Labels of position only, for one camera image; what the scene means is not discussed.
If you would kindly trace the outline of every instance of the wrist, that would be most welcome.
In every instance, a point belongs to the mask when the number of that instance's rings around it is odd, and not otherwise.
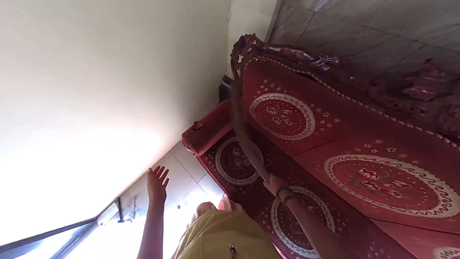
[[[283,189],[283,190],[280,190],[278,192],[279,198],[281,200],[284,200],[287,196],[293,195],[293,194],[294,194],[294,192],[292,190],[290,190],[290,189]]]
[[[165,204],[161,202],[149,202],[149,206],[147,208],[147,213],[150,214],[163,214],[165,211]]]

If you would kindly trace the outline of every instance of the bracelet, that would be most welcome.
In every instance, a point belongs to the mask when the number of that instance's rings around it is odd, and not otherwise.
[[[298,197],[297,197],[297,195],[295,195],[295,194],[291,194],[291,195],[286,196],[286,197],[284,198],[283,202],[284,202],[284,203],[287,203],[287,201],[290,200],[290,199],[298,199]]]
[[[276,191],[276,197],[277,197],[278,199],[280,199],[280,200],[281,200],[281,198],[280,198],[280,192],[281,192],[282,190],[290,190],[291,192],[294,192],[294,191],[292,191],[292,189],[289,188],[289,187],[281,187],[281,188],[279,188],[279,189]]]

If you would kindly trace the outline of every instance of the fingers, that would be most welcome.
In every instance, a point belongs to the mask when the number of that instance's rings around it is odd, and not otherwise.
[[[164,169],[165,169],[164,166],[160,167],[160,169],[156,172],[155,176],[157,176],[158,178],[160,178],[161,173],[163,172]]]
[[[149,168],[149,173],[152,173],[153,175],[156,175],[156,173],[158,172],[159,169],[160,169],[160,166],[155,167],[154,170],[152,170],[151,168]]]
[[[169,182],[169,178],[166,178],[166,181],[165,183],[163,184],[163,186],[166,188],[166,186],[168,185],[168,182]]]
[[[169,169],[166,169],[166,171],[160,177],[160,182],[163,182],[163,180],[166,178],[166,175],[168,175],[168,173],[169,173]]]

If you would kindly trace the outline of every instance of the tiled wall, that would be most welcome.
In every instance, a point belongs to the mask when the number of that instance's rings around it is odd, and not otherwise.
[[[460,74],[460,1],[284,0],[270,42],[347,57],[369,77],[429,58]]]

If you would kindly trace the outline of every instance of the sofa cushion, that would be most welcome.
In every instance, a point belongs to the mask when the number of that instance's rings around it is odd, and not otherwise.
[[[288,155],[337,139],[368,116],[326,86],[270,59],[248,62],[241,101],[246,120]]]
[[[364,215],[460,233],[460,152],[383,116],[293,156]]]
[[[414,258],[259,132],[252,130],[250,134],[254,149],[267,169],[287,181],[309,211],[319,217],[357,258],[367,259],[377,251],[384,251],[384,258]],[[270,236],[286,258],[319,258],[297,220],[263,186],[262,178],[258,177],[241,152],[233,131],[208,149],[199,160],[224,192],[240,203]]]
[[[418,259],[460,258],[460,235],[371,221]]]

